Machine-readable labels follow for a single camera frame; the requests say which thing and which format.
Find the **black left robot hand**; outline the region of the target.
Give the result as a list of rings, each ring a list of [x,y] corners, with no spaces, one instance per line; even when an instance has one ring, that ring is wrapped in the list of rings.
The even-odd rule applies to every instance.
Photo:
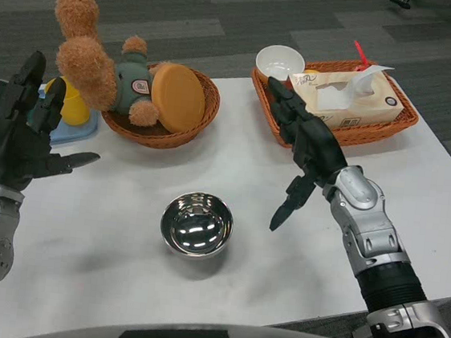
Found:
[[[59,77],[42,99],[47,60],[36,51],[11,77],[0,99],[0,185],[24,190],[31,180],[72,173],[91,164],[96,153],[62,156],[51,151],[51,132],[62,118],[65,82]]]

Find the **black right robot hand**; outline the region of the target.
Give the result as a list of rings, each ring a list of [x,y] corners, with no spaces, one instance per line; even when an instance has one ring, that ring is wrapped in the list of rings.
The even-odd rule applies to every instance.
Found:
[[[273,96],[270,111],[280,137],[291,145],[294,163],[303,171],[289,184],[286,200],[270,221],[270,230],[277,230],[305,205],[317,186],[325,186],[331,175],[346,167],[347,161],[326,123],[306,110],[295,91],[274,77],[268,79],[268,88]]]

